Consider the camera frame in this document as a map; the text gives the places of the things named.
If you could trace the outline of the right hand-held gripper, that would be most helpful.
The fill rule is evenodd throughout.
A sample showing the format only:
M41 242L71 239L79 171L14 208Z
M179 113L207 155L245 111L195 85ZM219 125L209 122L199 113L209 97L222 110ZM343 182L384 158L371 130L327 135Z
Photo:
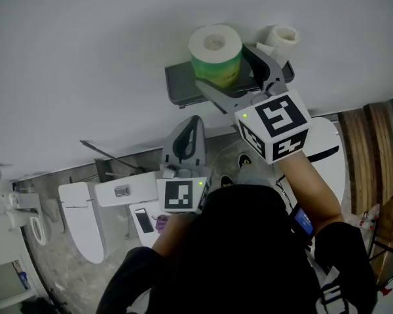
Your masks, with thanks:
M268 164L303 149L311 117L295 90L289 90L279 64L264 51L244 45L258 93L220 88L206 79L196 87L223 114L233 114L242 139Z

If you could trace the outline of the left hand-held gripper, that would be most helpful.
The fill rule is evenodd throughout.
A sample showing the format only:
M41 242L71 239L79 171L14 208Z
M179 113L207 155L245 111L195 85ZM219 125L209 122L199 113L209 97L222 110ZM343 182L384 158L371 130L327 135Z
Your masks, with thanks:
M157 179L160 209L166 213L201 213L210 187L212 170L206 165L204 123L191 116L177 125L163 146L166 163ZM172 164L196 166L179 167Z

